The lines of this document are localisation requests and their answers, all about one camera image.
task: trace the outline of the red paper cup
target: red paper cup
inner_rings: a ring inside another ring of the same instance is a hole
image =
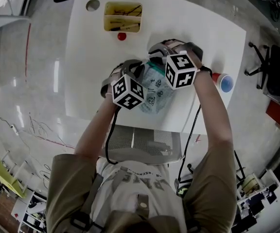
[[[226,73],[213,73],[212,80],[223,92],[231,91],[234,85],[232,77]]]

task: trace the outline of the gray floor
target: gray floor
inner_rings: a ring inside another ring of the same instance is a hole
[[[189,1],[212,10],[245,29],[246,43],[253,41],[257,46],[273,43],[280,45],[276,29],[247,0]],[[62,3],[35,0],[31,11],[27,77],[25,53],[29,23],[18,21],[0,29],[0,116],[18,127],[20,137],[27,144],[0,120],[0,155],[5,150],[10,150],[15,162],[28,159],[37,171],[44,170],[44,164],[51,166],[56,154],[72,153],[72,148],[61,144],[75,146],[88,124],[85,120],[65,114],[63,68],[72,5],[73,0]],[[59,64],[58,92],[53,91],[55,63]],[[246,44],[238,80],[227,109],[234,147],[242,165],[246,167],[246,172],[257,174],[262,172],[280,145],[280,130],[265,113],[269,98],[256,89],[256,76],[244,75],[246,68],[251,69],[258,64],[255,52]],[[30,118],[38,123],[44,122],[50,128],[44,124],[39,127],[33,122],[33,129]],[[31,136],[29,133],[33,130],[39,132],[45,140]],[[202,135],[201,141],[195,143],[196,137],[193,136],[187,155],[187,163],[192,163],[193,167],[197,166],[207,149],[206,136]],[[183,134],[183,146],[186,139],[187,135]],[[171,179],[177,175],[179,166],[180,163],[170,165]],[[42,180],[35,187],[46,192]]]

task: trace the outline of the forearm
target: forearm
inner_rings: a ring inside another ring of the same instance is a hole
[[[117,106],[112,102],[112,97],[107,96],[77,143],[74,154],[82,155],[93,162],[97,162],[116,108]]]
[[[200,104],[208,135],[208,147],[222,141],[232,142],[228,113],[209,73],[199,72],[194,87]]]

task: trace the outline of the watch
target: watch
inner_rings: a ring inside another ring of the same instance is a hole
[[[212,70],[204,65],[202,65],[199,69],[201,72],[205,71],[208,72],[210,74],[210,76],[212,77]]]

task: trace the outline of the desk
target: desk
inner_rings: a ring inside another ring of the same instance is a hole
[[[186,0],[99,0],[96,11],[86,10],[89,0],[75,0],[67,37],[65,63],[65,106],[68,116],[91,120],[103,98],[101,82],[112,69],[127,59],[145,59],[148,49],[157,42],[177,38],[192,41],[203,51],[203,63],[214,72],[228,73],[236,83],[246,32],[201,6]],[[104,30],[104,10],[108,1],[142,4],[139,33],[128,34],[125,41],[117,33]],[[232,92],[220,93],[226,107]],[[171,101],[157,115],[139,108],[121,110],[117,124],[189,132],[199,101],[194,87],[175,91]],[[195,133],[206,134],[200,113]]]

